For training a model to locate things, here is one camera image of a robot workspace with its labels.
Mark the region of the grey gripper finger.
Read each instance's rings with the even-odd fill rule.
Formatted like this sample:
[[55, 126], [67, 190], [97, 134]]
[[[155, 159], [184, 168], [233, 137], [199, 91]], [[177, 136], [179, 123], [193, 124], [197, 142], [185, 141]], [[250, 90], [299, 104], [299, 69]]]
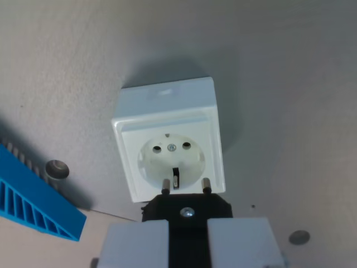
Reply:
[[212, 267], [285, 267], [267, 218], [208, 220]]
[[168, 221], [110, 225], [98, 267], [169, 267]]

